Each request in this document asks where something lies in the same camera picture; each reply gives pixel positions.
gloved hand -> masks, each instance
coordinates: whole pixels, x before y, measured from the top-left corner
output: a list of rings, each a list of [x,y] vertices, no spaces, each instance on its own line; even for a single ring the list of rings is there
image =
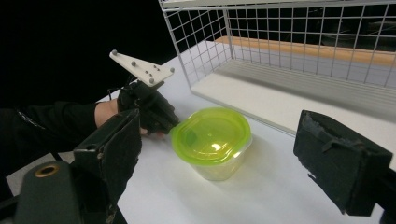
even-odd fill
[[[137,108],[140,127],[148,134],[165,133],[178,125],[175,108],[155,89],[137,80],[120,90],[117,100],[119,112]]]

white surface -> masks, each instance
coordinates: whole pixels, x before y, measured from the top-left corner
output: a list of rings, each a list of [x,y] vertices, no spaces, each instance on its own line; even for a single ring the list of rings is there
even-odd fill
[[[178,59],[159,91],[181,119],[201,108],[218,106],[193,95]],[[228,180],[203,179],[173,151],[170,136],[143,138],[133,177],[120,198],[128,223],[379,223],[371,217],[344,216],[308,176],[293,155],[294,137],[247,118],[253,143],[245,161]]]
[[[110,58],[146,85],[153,87],[173,75],[173,68],[110,52]]]

food container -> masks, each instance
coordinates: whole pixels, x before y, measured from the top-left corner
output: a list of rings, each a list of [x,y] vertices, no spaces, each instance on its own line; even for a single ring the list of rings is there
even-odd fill
[[[176,154],[207,180],[225,180],[241,166],[252,137],[248,121],[225,107],[199,110],[172,131]]]

